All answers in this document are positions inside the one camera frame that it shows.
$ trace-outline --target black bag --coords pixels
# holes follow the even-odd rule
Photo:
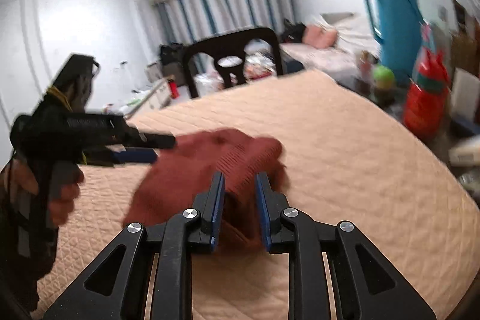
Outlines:
[[[301,43],[306,26],[302,23],[294,25],[288,19],[283,20],[285,31],[280,36],[281,43]]]
[[[185,85],[185,76],[183,75],[182,56],[185,45],[172,43],[170,45],[160,45],[158,49],[158,57],[162,64],[162,74],[165,77],[173,75],[177,86]],[[190,73],[192,76],[198,74],[198,69],[194,61],[189,63]]]
[[[162,65],[168,65],[174,62],[181,63],[184,48],[185,45],[179,43],[160,45],[160,48],[158,49],[160,63],[162,63]]]

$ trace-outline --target yellow cable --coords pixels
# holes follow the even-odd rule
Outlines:
[[[63,106],[65,106],[69,112],[73,112],[73,109],[71,108],[70,102],[68,102],[68,98],[58,88],[56,88],[55,86],[49,87],[46,90],[46,93],[56,97],[60,102],[63,103]],[[87,165],[87,157],[85,156],[85,154],[83,152],[82,152],[82,159],[83,159],[83,163],[85,165]]]

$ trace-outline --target metal screw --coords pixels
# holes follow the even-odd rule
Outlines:
[[[127,230],[131,233],[131,234],[136,234],[138,231],[140,231],[142,229],[142,225],[140,223],[131,223]]]
[[[287,217],[297,217],[299,212],[295,208],[286,208],[283,214]]]
[[[351,232],[353,231],[353,228],[355,228],[355,226],[350,221],[342,221],[340,223],[340,229],[342,231]]]
[[[186,209],[183,211],[183,217],[186,219],[193,219],[197,217],[198,212],[195,209]]]

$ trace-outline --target green ball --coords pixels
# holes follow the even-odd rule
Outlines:
[[[376,88],[390,90],[395,86],[395,75],[391,69],[384,65],[377,65],[373,71],[373,81]]]

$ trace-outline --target bottle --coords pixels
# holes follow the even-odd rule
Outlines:
[[[374,22],[371,0],[364,0],[373,38],[381,45],[380,63],[395,74],[398,86],[407,87],[422,46],[422,13],[418,0],[376,0],[379,24]]]
[[[442,123],[450,77],[443,53],[426,49],[410,84],[404,109],[405,126],[419,139],[433,138]]]

